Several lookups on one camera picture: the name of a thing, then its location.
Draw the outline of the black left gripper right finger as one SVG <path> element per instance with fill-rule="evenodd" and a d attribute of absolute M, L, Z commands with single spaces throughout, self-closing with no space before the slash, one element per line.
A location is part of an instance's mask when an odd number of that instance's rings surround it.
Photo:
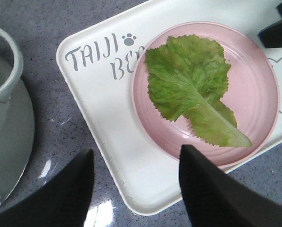
<path fill-rule="evenodd" d="M 282 206 L 226 175 L 192 145 L 182 145 L 179 184 L 194 227 L 282 227 Z"/>

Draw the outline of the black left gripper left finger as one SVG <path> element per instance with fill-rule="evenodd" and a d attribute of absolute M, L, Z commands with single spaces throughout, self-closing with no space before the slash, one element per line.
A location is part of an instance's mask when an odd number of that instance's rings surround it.
<path fill-rule="evenodd" d="M 0 213 L 0 227 L 82 227 L 93 187 L 94 154 L 86 149 L 41 189 Z"/>

